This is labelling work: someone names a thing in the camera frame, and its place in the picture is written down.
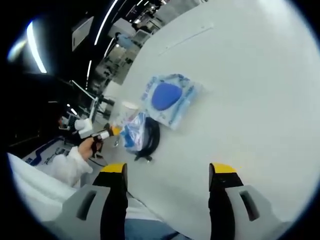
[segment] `black cable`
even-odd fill
[[[97,164],[97,165],[101,166],[101,167],[105,167],[104,165],[101,165],[101,164],[97,163],[96,161],[93,161],[91,158],[89,158],[89,160],[90,160],[91,162],[93,162],[93,163],[95,163],[95,164]]]

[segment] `blue sponge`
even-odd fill
[[[170,108],[182,96],[182,89],[176,85],[162,82],[153,92],[151,103],[158,111]]]

